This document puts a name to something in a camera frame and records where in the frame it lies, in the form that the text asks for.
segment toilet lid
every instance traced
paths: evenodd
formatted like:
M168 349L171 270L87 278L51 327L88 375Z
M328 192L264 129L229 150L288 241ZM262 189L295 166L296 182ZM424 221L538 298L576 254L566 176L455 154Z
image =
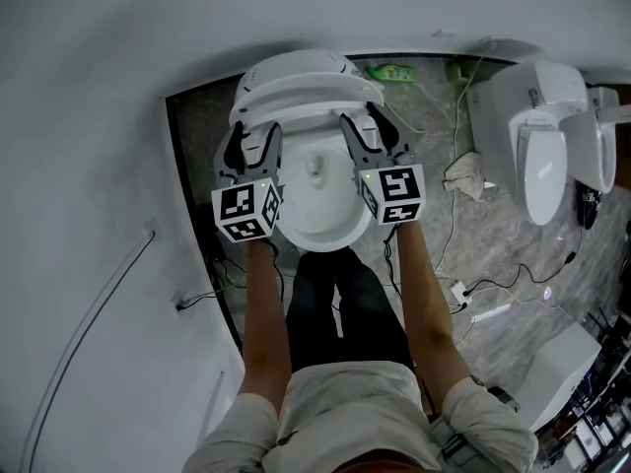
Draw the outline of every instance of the toilet lid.
M567 174L565 136L556 128L523 126L518 141L518 185L530 219L547 224L561 203Z

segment forearm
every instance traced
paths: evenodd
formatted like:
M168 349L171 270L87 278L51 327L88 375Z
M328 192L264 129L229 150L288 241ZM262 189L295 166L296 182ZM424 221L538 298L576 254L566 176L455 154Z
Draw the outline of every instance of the forearm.
M397 232L403 319L410 353L439 412L451 388L470 375L453 340L452 317L418 223Z
M247 243L246 269L242 392L259 393L279 410L291 377L291 360L285 314L267 244L261 241Z
M404 223L397 231L401 293L410 343L429 336L452 337L452 318L427 255L418 223Z

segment marble floor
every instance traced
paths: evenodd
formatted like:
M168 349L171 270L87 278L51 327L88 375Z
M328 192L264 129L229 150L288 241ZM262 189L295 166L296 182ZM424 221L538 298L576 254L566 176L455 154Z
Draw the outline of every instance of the marble floor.
M414 84L386 85L385 96L404 120L425 130L424 134L411 137L424 167L427 204L420 222L435 266L450 238L454 207L455 233L437 272L448 303L456 303L449 291L453 280L462 280L466 286L482 278L509 283L515 278L520 262L528 265L535 279L541 280L556 271L566 256L581 244L575 261L549 283L533 284L523 271L510 293L496 288L476 294L467 310L469 314L453 316L457 347L473 372L487 385L500 385L510 393L520 386L537 349L573 320L594 332L596 326L586 319L589 311L598 314L601 306L607 316L615 314L620 292L618 270L628 250L625 227L631 218L631 193L614 188L603 196L602 208L589 231L581 231L577 223L575 184L571 178L567 180L561 207L552 222L544 227L532 225L521 217L508 192L501 188L485 190L479 202L457 192L454 204L454 194L443 187L444 171L454 158L456 99L462 89L448 81L447 72L454 61L448 57L374 57L356 63L362 70L368 65L396 63L412 66L416 71ZM470 73L475 62L464 60L459 64ZM501 68L500 64L483 61L474 82L488 79ZM228 82L176 100L177 123L197 205L211 200L213 156L228 130L228 113L236 86L237 82ZM395 118L391 120L400 132L408 131ZM472 150L466 101L462 100L456 156ZM352 248L379 275L392 307L402 318L384 261L383 240L388 233L389 227L372 224ZM287 306L291 299L291 276L300 254L278 230L273 240L280 249L279 266L285 275L284 304ZM229 257L243 265L243 246L229 244L222 236L221 242ZM396 247L392 259L398 274ZM242 285L244 275L232 265L228 270L231 280ZM543 299L546 287L551 290L547 301ZM227 289L226 301L238 330L243 332L245 291ZM511 304L511 307L471 326L472 314L502 304Z

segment toilet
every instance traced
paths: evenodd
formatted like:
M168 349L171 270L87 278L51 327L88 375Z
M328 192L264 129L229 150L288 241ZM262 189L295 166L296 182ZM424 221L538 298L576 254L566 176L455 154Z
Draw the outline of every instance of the toilet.
M547 224L568 170L560 123L588 109L580 72L545 61L513 65L471 86L466 98L485 179L506 187L532 223Z
M294 245L329 252L359 238L372 214L357 193L354 163L339 126L351 117L366 144L380 146L367 102L384 104L381 91L344 56L307 49L268 58L239 82L230 125L244 125L242 151L257 163L267 132L283 131L279 185L283 203L276 226Z
M608 193L613 187L616 168L615 124L627 120L618 111L618 93L610 88L588 90L589 108L561 121L568 148L568 173L597 191Z

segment white cable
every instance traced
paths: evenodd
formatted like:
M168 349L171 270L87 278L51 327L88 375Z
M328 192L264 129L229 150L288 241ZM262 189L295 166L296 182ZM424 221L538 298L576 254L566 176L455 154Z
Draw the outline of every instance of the white cable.
M460 96L457 98L457 101L456 101L456 126L454 127L454 154L452 155L452 162L450 163L450 166L456 162L456 156L457 156L456 137L457 137L457 130L460 123L460 116L459 116L460 115L460 109L459 109L460 101L464 97L466 90L468 90L469 86L471 86L471 82L473 81L473 78L475 77L475 74L477 73L477 69L480 67L480 63L482 63L483 59L484 59L484 56L480 56L480 59L477 60L477 63L475 64L475 68L473 69L473 72L471 73L471 77L469 77L469 80L466 83L466 86L464 86L464 89L462 90L462 92L460 93ZM443 249L443 255L441 256L441 260L438 262L438 265L436 265L436 268L434 268L434 273L436 273L441 267L441 265L443 264L443 261L445 260L445 255L447 254L447 249L450 246L450 243L452 242L452 239L454 238L455 233L456 233L456 190L454 189L454 199L452 200L452 232L450 233L450 237L447 240L447 243L445 244L445 249Z
M464 341L464 339L469 336L469 333L471 332L471 329L473 329L473 326L475 325L475 320L473 320L473 318L471 317L471 325L469 326L469 328L466 330L466 333L464 333L464 336L462 338L460 338L457 342L454 343L454 347L460 343L462 343Z
M394 110L392 108L392 105L390 105L386 100L384 100L384 105L386 106L386 108L392 112L392 115L394 117L396 117L399 122L405 126L408 130L410 130L412 133L416 133L418 135L422 135L423 133L425 133L425 130L421 130L419 128L415 128L414 126L412 126L410 123L408 123L405 119L403 119L400 115L398 115L398 113L396 112L396 110Z
M572 320L576 320L572 315L570 315L567 311L565 311L565 308L563 308L563 306L558 305L558 306L548 306L547 304L545 304L544 302L541 302L540 300L537 299L532 299L532 300L526 300L525 302L522 302L518 297L516 297L513 293L511 293L508 289L504 289L501 288L499 286L491 286L490 288L484 288L484 289L480 289L479 291L476 291L475 293L473 293L470 298L473 298L476 295L479 295L480 293L484 293L485 291L490 291L491 289L501 289L502 291L505 291L506 293L508 293L511 297L513 297L514 300L517 301L517 303L519 304L529 304L532 302L536 302L538 304L540 304L541 306L543 306L544 308L547 308L548 310L556 310L559 309L561 310L563 313L565 313L568 317L570 317Z

